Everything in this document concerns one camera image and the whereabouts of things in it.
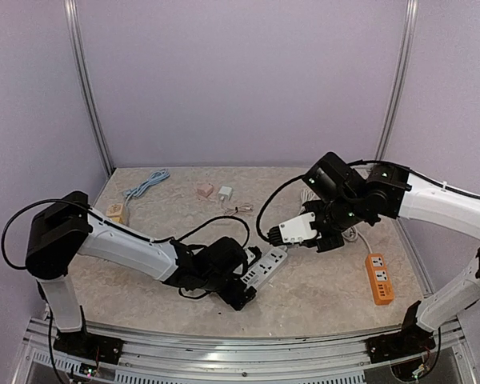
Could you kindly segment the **beige cube socket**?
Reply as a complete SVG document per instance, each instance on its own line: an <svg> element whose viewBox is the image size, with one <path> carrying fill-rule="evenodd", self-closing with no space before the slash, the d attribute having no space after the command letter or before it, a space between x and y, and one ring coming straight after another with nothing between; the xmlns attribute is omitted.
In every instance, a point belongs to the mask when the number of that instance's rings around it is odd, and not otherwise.
<svg viewBox="0 0 480 384"><path fill-rule="evenodd" d="M110 204L106 209L106 216L108 218L126 219L128 217L128 209L124 203Z"/></svg>

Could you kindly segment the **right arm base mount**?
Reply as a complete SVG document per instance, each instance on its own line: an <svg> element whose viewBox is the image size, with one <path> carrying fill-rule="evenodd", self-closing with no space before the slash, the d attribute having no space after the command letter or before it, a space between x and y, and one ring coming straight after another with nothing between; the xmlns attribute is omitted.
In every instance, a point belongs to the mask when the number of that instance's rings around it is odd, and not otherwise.
<svg viewBox="0 0 480 384"><path fill-rule="evenodd" d="M418 326L416 319L405 320L398 332L368 338L365 344L371 363L404 358L436 347L433 333Z"/></svg>

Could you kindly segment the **white power strip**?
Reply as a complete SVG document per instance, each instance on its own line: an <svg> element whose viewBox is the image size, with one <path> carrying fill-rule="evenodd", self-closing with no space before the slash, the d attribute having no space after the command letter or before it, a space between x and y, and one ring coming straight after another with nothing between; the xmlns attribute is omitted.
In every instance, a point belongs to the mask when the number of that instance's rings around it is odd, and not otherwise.
<svg viewBox="0 0 480 384"><path fill-rule="evenodd" d="M285 265L288 257L286 251L286 246L275 247L267 251L249 267L247 273L241 277L241 280L247 287L253 287L256 291L260 291Z"/></svg>

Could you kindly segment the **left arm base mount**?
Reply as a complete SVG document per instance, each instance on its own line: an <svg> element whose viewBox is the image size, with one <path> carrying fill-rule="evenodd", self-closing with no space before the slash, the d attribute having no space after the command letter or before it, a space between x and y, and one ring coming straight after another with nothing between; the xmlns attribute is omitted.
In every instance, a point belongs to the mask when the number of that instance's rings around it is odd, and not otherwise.
<svg viewBox="0 0 480 384"><path fill-rule="evenodd" d="M93 334L86 330L86 325L75 332L64 333L59 330L54 341L56 351L96 363L112 365L119 363L123 346L122 339Z"/></svg>

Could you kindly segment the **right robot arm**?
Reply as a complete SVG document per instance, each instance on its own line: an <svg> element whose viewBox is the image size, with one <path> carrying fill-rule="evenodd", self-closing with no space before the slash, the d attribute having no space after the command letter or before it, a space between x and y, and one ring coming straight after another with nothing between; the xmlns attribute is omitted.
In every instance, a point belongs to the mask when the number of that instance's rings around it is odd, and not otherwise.
<svg viewBox="0 0 480 384"><path fill-rule="evenodd" d="M328 152L305 174L294 177L316 195L300 215L258 230L272 246L302 245L325 252L343 246L342 233L365 222L374 226L382 217L432 223L480 241L480 195L438 182L409 167L372 161L363 177L355 163ZM425 334L480 299L480 247L468 266L432 296L406 312L402 330L393 338L402 355L414 352Z"/></svg>

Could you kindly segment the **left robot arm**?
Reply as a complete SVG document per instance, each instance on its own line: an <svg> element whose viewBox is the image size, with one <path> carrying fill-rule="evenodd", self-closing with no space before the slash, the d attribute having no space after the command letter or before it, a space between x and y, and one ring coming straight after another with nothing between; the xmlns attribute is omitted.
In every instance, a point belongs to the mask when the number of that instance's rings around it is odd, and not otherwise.
<svg viewBox="0 0 480 384"><path fill-rule="evenodd" d="M57 330L78 355L86 356L96 347L69 275L69 266L78 254L142 272L178 289L181 296L194 290L201 291L198 299L216 294L236 311L256 296L256 288L243 280L249 271L246 249L235 239L224 236L200 245L186 244L183 238L151 238L113 222L92 208L87 194L79 190L16 212L3 227L1 252L6 252L7 232L14 221L38 206L45 208L32 218L23 265L11 260L6 264L36 279Z"/></svg>

